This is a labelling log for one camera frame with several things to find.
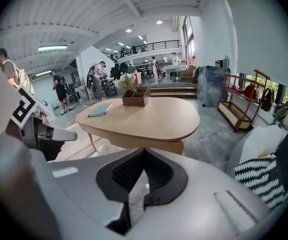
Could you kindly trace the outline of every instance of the oval wooden table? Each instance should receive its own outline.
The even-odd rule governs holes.
[[[105,115],[88,117],[101,104],[113,103]],[[85,109],[76,122],[88,133],[108,139],[121,148],[156,148],[182,154],[181,141],[199,125],[199,115],[188,101],[172,97],[153,97],[144,107],[124,106],[121,98],[101,101]]]

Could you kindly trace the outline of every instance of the fluorescent light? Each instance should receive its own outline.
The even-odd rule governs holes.
[[[67,45],[50,45],[50,46],[41,46],[38,48],[38,51],[42,52],[42,51],[49,51],[49,50],[60,50],[60,49],[66,49]]]
[[[52,70],[46,71],[46,72],[43,72],[43,73],[39,73],[39,74],[37,74],[36,76],[39,77],[39,76],[41,76],[41,75],[49,74],[49,73],[51,73],[51,72],[52,72]]]

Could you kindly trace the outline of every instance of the staircase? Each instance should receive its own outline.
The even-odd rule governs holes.
[[[150,88],[151,97],[174,97],[180,99],[196,99],[197,87],[159,87]]]

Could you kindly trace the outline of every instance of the concrete floor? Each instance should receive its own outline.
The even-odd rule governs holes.
[[[160,81],[149,79],[145,80],[143,85],[153,85],[154,87],[164,87],[163,85],[184,87],[191,85],[191,83],[173,79],[163,79]],[[121,96],[122,94],[119,94],[114,98],[120,98]],[[225,171],[230,154],[245,133],[242,131],[235,133],[228,122],[218,113],[217,108],[202,107],[201,103],[196,99],[187,99],[187,101],[190,102],[198,112],[200,124],[191,136],[183,140],[183,155],[212,164],[218,169]],[[57,127],[68,128],[78,134],[78,139],[75,142],[72,141],[63,145],[62,152],[59,153],[54,162],[91,158],[122,150],[120,147],[111,145],[108,140],[95,136],[94,140],[99,150],[98,152],[94,151],[88,135],[79,125],[75,124],[75,117],[88,107],[88,105],[84,106],[83,104],[84,102],[75,103],[73,110],[62,116],[58,115],[56,120],[52,122],[52,124]],[[129,209],[133,225],[144,213],[143,198],[149,193],[149,189],[146,186],[147,183],[147,175],[143,173],[129,194]]]

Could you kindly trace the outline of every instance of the black shirt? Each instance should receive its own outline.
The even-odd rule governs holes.
[[[55,82],[55,81],[57,81],[57,83],[58,83],[58,85],[56,86],[56,90],[60,90],[60,89],[65,89],[65,87],[64,87],[64,85],[63,85],[63,83],[61,82],[61,80],[60,80],[60,77],[59,77],[59,75],[55,75],[54,76],[54,78],[53,78],[53,82]]]

